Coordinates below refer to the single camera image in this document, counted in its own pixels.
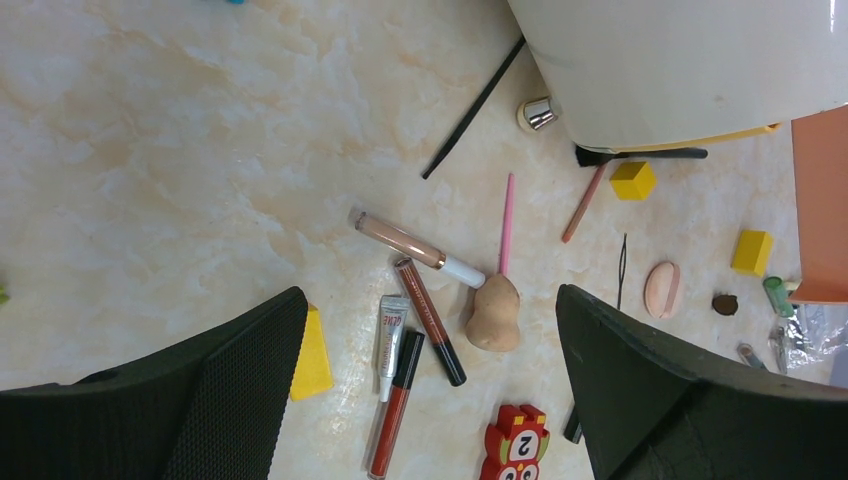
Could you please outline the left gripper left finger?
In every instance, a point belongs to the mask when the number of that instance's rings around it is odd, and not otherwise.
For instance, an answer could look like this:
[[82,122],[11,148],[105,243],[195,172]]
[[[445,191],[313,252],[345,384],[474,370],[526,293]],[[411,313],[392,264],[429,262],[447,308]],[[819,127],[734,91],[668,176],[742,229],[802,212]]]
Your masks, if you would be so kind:
[[292,287],[158,352],[1,394],[5,479],[264,479],[301,350]]

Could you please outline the cream round drawer organizer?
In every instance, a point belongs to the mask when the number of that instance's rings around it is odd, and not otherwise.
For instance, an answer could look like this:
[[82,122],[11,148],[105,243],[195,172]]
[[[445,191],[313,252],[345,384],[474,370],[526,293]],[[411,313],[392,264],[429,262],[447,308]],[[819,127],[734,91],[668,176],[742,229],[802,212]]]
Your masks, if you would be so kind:
[[843,1],[514,1],[570,139],[662,150],[792,130],[797,303],[847,300]]

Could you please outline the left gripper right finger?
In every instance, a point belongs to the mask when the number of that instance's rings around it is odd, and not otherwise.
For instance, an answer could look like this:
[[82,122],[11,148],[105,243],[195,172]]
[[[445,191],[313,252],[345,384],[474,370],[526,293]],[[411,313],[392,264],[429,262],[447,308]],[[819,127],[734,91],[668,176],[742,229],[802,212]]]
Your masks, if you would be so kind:
[[843,479],[847,393],[755,369],[558,290],[563,356],[598,479]]

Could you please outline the thin black stick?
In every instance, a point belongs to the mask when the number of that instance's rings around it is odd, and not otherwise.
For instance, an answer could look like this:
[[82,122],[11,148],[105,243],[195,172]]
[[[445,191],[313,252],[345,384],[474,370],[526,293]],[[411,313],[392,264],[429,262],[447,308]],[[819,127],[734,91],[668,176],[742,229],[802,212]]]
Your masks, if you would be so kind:
[[475,117],[478,115],[479,111],[487,102],[488,98],[494,92],[503,76],[506,74],[518,54],[526,45],[526,39],[524,36],[521,36],[514,46],[511,48],[505,59],[502,61],[498,69],[489,79],[487,84],[484,86],[482,91],[476,97],[476,99],[472,102],[472,104],[468,107],[463,117],[457,122],[456,126],[452,130],[452,132],[448,135],[448,137],[444,140],[439,150],[434,154],[430,163],[421,173],[421,178],[423,180],[428,180],[431,175],[435,172],[435,170],[442,164],[442,162],[448,157],[450,152],[453,150],[455,145],[459,142],[461,137],[464,135],[468,127],[471,125]]

